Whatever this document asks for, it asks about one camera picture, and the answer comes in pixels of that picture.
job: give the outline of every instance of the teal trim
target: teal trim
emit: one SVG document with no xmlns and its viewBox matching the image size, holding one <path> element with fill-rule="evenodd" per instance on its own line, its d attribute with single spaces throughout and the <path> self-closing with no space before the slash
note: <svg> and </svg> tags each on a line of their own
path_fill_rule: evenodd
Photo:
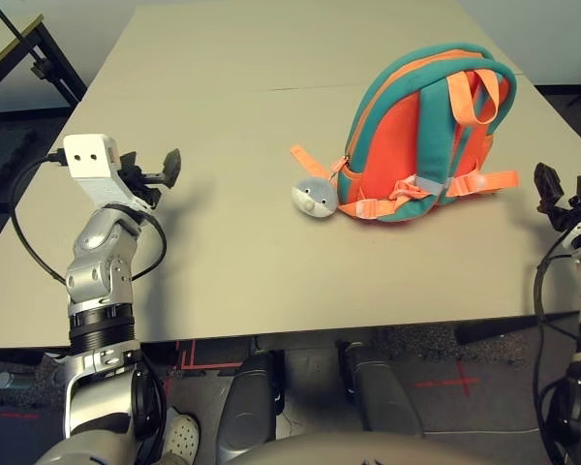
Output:
<svg viewBox="0 0 581 465">
<path fill-rule="evenodd" d="M 445 184 L 456 123 L 449 105 L 447 81 L 440 79 L 419 92 L 417 175 Z"/>
<path fill-rule="evenodd" d="M 484 104 L 486 104 L 487 100 L 488 100 L 488 93 L 486 92 L 486 89 L 482 88 L 482 91 L 481 91 L 477 101 L 475 102 L 475 106 L 474 106 L 475 114 L 478 114 L 482 111 L 482 109 L 484 108 Z M 473 127 L 469 127 L 467 129 L 465 129 L 465 131 L 463 131 L 463 134 L 461 135 L 461 138 L 458 141 L 458 146 L 456 147 L 456 153 L 454 154 L 454 158 L 452 159 L 452 164 L 449 167 L 448 177 L 453 177 L 454 174 L 456 173 L 456 169 L 458 168 L 458 163 L 461 160 L 461 156 L 463 155 L 463 151 L 465 150 L 465 147 L 467 146 L 467 141 L 469 140 L 469 136 L 471 135 L 473 130 L 474 130 Z M 445 194 L 446 194 L 446 192 L 442 193 L 442 195 L 439 199 L 439 205 L 448 205 L 448 204 L 456 201 L 456 199 L 458 199 L 457 197 L 446 197 Z"/>
<path fill-rule="evenodd" d="M 498 71 L 498 73 L 502 75 L 503 78 L 507 79 L 507 81 L 510 83 L 510 88 L 508 90 L 507 97 L 505 97 L 505 100 L 500 105 L 500 111 L 497 115 L 497 118 L 495 118 L 495 120 L 488 127 L 487 134 L 489 135 L 493 134 L 500 123 L 504 120 L 505 116 L 512 108 L 512 104 L 514 103 L 514 96 L 516 95 L 516 76 L 506 65 L 502 65 L 501 63 L 499 64 L 504 69 L 502 71 Z"/>
<path fill-rule="evenodd" d="M 475 44 L 468 44 L 464 42 L 455 42 L 452 44 L 441 44 L 436 46 L 427 46 L 425 48 L 420 48 L 419 50 L 413 51 L 411 53 L 402 56 L 401 58 L 394 61 L 391 65 L 385 68 L 375 79 L 375 81 L 368 87 L 366 93 L 364 94 L 361 102 L 359 103 L 359 107 L 357 108 L 357 112 L 355 113 L 355 117 L 353 118 L 351 124 L 351 130 L 349 131 L 349 137 L 347 138 L 347 146 L 349 146 L 349 142 L 351 141 L 351 135 L 357 126 L 357 121 L 363 113 L 366 106 L 370 103 L 373 96 L 377 93 L 379 88 L 383 85 L 383 83 L 389 78 L 389 76 L 397 71 L 398 69 L 405 66 L 407 63 L 411 63 L 415 60 L 420 60 L 422 58 L 426 58 L 427 56 L 435 55 L 437 53 L 442 53 L 444 51 L 453 50 L 453 49 L 461 49 L 466 51 L 474 51 L 482 53 L 482 55 L 489 59 L 493 59 L 493 55 L 490 51 L 488 51 L 483 46 L 477 46 Z"/>
<path fill-rule="evenodd" d="M 400 79 L 392 82 L 375 102 L 372 111 L 368 115 L 366 123 L 359 135 L 357 147 L 351 158 L 351 170 L 362 172 L 366 166 L 366 160 L 370 151 L 370 145 L 377 127 L 391 107 L 402 98 L 430 85 L 446 76 L 465 70 L 485 68 L 493 70 L 505 78 L 512 77 L 512 71 L 501 63 L 484 58 L 461 58 L 456 60 L 439 61 L 430 63 L 425 67 L 408 73 Z M 506 102 L 500 107 L 500 114 L 495 122 L 501 121 L 512 104 L 513 93 L 510 92 Z"/>
<path fill-rule="evenodd" d="M 338 171 L 338 202 L 341 205 L 348 203 L 351 180 L 341 171 Z"/>
</svg>

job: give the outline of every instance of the wall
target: wall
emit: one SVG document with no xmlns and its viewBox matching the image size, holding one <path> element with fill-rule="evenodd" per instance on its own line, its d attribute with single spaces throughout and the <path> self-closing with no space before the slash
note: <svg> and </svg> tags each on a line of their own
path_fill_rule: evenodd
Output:
<svg viewBox="0 0 581 465">
<path fill-rule="evenodd" d="M 193 0 L 0 0 L 0 8 L 9 17 L 43 14 L 47 29 L 88 84 L 137 5 L 188 1 Z M 27 58 L 0 83 L 0 111 L 67 105 L 51 84 L 30 72 L 32 63 Z"/>
<path fill-rule="evenodd" d="M 0 0 L 0 7 L 7 16 L 43 13 L 56 42 L 89 83 L 136 5 L 188 1 L 198 0 Z M 532 82 L 581 83 L 581 0 L 459 3 Z M 0 83 L 0 111 L 65 106 L 53 86 L 32 75 L 31 66 L 24 61 Z"/>
<path fill-rule="evenodd" d="M 581 84 L 581 0 L 458 0 L 534 84 Z"/>
</svg>

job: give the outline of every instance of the floor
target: floor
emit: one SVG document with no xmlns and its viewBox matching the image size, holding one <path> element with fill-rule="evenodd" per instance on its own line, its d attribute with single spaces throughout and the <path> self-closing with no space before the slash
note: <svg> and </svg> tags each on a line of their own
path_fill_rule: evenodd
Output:
<svg viewBox="0 0 581 465">
<path fill-rule="evenodd" d="M 581 105 L 568 108 L 570 98 L 548 100 L 581 135 Z M 14 123 L 13 128 L 28 128 L 37 134 L 34 145 L 15 165 L 43 155 L 64 122 L 64 118 L 55 118 Z M 0 201 L 6 198 L 8 188 L 7 179 L 0 185 Z M 6 221 L 6 215 L 0 215 L 0 231 Z M 573 318 L 560 325 L 576 329 Z M 277 418 L 277 437 L 361 428 L 339 379 L 335 349 L 339 340 L 361 341 L 391 358 L 419 411 L 427 441 L 489 457 L 496 463 L 548 463 L 531 402 L 536 330 L 460 347 L 453 329 L 453 325 L 407 325 L 258 336 L 255 341 L 261 349 L 285 351 L 287 404 Z M 543 385 L 563 375 L 572 351 L 571 341 L 560 334 L 548 335 Z M 232 377 L 213 371 L 202 376 L 170 376 L 168 369 L 160 370 L 168 383 L 168 403 L 198 418 L 201 442 L 197 463 L 213 464 L 217 423 Z M 60 438 L 60 366 L 46 358 L 36 370 L 0 363 L 0 371 L 5 370 L 28 373 L 34 381 L 27 390 L 0 390 L 0 464 L 32 463 Z"/>
</svg>

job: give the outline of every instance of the white shoe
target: white shoe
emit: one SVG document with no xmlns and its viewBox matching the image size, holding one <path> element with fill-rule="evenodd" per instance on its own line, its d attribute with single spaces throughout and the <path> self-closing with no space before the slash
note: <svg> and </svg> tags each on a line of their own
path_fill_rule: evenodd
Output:
<svg viewBox="0 0 581 465">
<path fill-rule="evenodd" d="M 175 417 L 164 440 L 162 455 L 172 452 L 181 457 L 187 465 L 193 465 L 198 451 L 200 433 L 196 420 L 189 415 Z"/>
</svg>

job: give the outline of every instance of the orange strap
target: orange strap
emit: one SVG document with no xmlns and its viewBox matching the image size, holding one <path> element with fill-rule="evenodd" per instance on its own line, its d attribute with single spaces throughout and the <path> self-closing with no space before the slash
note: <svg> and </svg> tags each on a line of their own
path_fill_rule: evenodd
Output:
<svg viewBox="0 0 581 465">
<path fill-rule="evenodd" d="M 310 155 L 301 145 L 294 145 L 290 148 L 290 153 L 304 170 L 315 177 L 331 179 L 349 160 L 348 157 L 340 157 L 327 171 L 312 155 Z"/>
<path fill-rule="evenodd" d="M 516 171 L 501 171 L 481 174 L 478 169 L 474 169 L 468 174 L 457 176 L 447 189 L 447 197 L 462 197 L 481 192 L 490 192 L 503 189 L 505 187 L 516 187 L 519 185 L 519 178 Z"/>
<path fill-rule="evenodd" d="M 396 181 L 394 190 L 389 194 L 389 199 L 395 201 L 400 196 L 406 196 L 411 199 L 424 199 L 430 196 L 430 192 L 424 191 L 415 185 L 414 178 L 415 176 L 411 175 L 407 179 Z"/>
<path fill-rule="evenodd" d="M 329 177 L 329 171 L 327 171 L 312 155 L 305 151 L 301 145 L 294 145 L 290 148 L 290 153 L 295 158 L 295 160 L 301 165 L 304 170 L 309 172 L 315 177 Z"/>
<path fill-rule="evenodd" d="M 493 105 L 493 111 L 489 112 L 485 119 L 478 119 L 475 115 L 474 97 L 472 89 L 467 79 L 467 73 L 461 71 L 447 77 L 447 88 L 449 90 L 449 101 L 452 106 L 454 119 L 461 126 L 477 126 L 489 124 L 497 117 L 500 87 L 497 82 L 497 76 L 489 70 L 474 71 L 484 84 L 489 99 Z"/>
<path fill-rule="evenodd" d="M 362 220 L 376 220 L 381 216 L 391 215 L 411 198 L 401 196 L 395 201 L 378 201 L 377 199 L 364 199 L 344 205 L 338 205 L 342 211 L 353 218 Z"/>
</svg>

